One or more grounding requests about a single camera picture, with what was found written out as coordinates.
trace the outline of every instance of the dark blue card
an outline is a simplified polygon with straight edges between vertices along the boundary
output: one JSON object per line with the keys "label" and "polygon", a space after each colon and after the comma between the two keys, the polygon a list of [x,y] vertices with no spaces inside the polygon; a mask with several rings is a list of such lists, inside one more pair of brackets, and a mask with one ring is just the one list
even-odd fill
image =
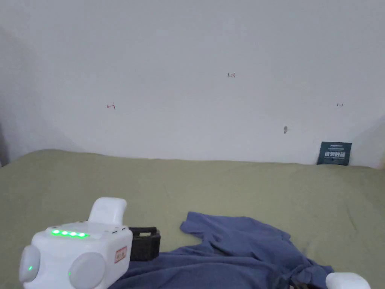
{"label": "dark blue card", "polygon": [[352,143],[333,143],[323,141],[321,143],[318,165],[331,164],[347,166],[349,164],[350,149]]}

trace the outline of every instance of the white device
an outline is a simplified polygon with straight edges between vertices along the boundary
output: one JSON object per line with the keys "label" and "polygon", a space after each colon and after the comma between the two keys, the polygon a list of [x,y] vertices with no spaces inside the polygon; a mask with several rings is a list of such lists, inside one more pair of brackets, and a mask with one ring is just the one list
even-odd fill
{"label": "white device", "polygon": [[25,289],[107,289],[128,269],[132,232],[122,224],[127,202],[99,198],[89,219],[47,228],[24,248]]}
{"label": "white device", "polygon": [[369,283],[355,273],[330,273],[326,286],[328,289],[370,289]]}

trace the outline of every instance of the red handwritten mark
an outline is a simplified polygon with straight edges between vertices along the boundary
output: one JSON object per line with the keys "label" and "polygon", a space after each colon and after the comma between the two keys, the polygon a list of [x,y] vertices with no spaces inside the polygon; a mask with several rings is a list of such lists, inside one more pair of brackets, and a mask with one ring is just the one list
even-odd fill
{"label": "red handwritten mark", "polygon": [[115,103],[113,103],[114,105],[108,105],[107,104],[107,108],[110,108],[110,107],[114,107],[114,109],[115,109]]}

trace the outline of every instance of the green bed sheet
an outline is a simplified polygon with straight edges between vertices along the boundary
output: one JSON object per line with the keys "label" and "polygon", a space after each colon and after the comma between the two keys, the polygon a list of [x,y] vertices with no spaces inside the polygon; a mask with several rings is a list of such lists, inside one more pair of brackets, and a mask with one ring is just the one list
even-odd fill
{"label": "green bed sheet", "polygon": [[385,172],[366,167],[147,160],[36,151],[0,169],[0,288],[21,288],[18,264],[34,233],[86,220],[102,196],[127,200],[124,223],[156,226],[161,250],[197,244],[188,211],[248,216],[291,234],[309,258],[383,288]]}

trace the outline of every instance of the white wall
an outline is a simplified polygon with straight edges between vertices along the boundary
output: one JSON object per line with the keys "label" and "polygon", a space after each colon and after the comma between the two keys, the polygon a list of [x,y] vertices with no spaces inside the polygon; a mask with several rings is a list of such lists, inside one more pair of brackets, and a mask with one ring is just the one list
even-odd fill
{"label": "white wall", "polygon": [[378,167],[384,15],[383,0],[1,0],[8,156],[310,164],[348,141],[352,165]]}

